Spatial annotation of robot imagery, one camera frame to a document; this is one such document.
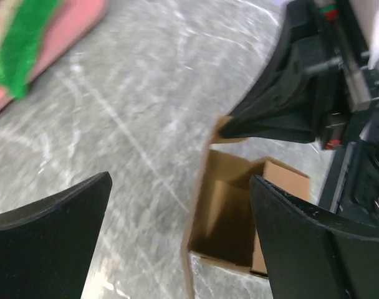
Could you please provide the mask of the brown cardboard paper box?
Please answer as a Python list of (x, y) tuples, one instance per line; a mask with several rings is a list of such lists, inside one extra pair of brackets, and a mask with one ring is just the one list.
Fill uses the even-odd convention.
[(213, 144), (238, 143), (224, 139), (219, 130), (231, 120), (217, 119), (203, 151), (193, 208), (181, 243), (181, 264), (189, 298), (195, 298), (191, 254), (215, 267), (267, 278), (267, 270), (251, 211), (249, 180), (260, 175), (305, 201), (310, 178), (277, 159), (248, 160), (211, 149)]

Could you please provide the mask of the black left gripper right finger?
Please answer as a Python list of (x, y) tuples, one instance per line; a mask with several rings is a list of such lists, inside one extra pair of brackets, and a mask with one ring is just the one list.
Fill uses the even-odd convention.
[(379, 227), (326, 211), (261, 176), (249, 187), (274, 298), (379, 299)]

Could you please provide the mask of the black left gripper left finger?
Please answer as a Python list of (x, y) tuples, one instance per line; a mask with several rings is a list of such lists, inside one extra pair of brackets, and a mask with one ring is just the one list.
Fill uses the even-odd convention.
[(80, 298), (111, 190), (102, 172), (0, 214), (0, 298)]

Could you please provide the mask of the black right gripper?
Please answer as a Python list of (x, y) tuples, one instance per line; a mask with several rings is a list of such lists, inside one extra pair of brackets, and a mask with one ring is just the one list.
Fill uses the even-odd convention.
[(327, 20), (342, 58), (338, 100), (321, 136), (325, 150), (379, 143), (379, 1), (291, 1), (265, 69), (221, 127), (225, 139), (311, 143), (324, 112), (321, 33)]

